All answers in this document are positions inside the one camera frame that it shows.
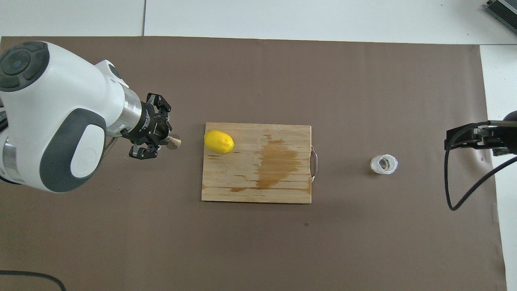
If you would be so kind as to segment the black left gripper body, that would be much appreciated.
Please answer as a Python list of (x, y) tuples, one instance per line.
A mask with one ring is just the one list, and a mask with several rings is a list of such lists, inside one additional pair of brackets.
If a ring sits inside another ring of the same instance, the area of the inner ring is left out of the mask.
[(130, 140), (132, 143), (149, 142), (150, 137), (154, 133), (160, 116), (156, 114), (155, 107), (149, 103), (141, 102), (141, 116), (137, 124), (131, 131), (123, 130), (123, 138)]

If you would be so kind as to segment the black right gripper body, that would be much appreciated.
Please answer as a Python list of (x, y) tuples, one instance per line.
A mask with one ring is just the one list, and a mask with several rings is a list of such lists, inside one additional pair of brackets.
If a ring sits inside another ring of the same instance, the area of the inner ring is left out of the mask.
[(489, 121), (484, 131), (483, 145), (491, 149), (493, 156), (517, 154), (516, 121)]

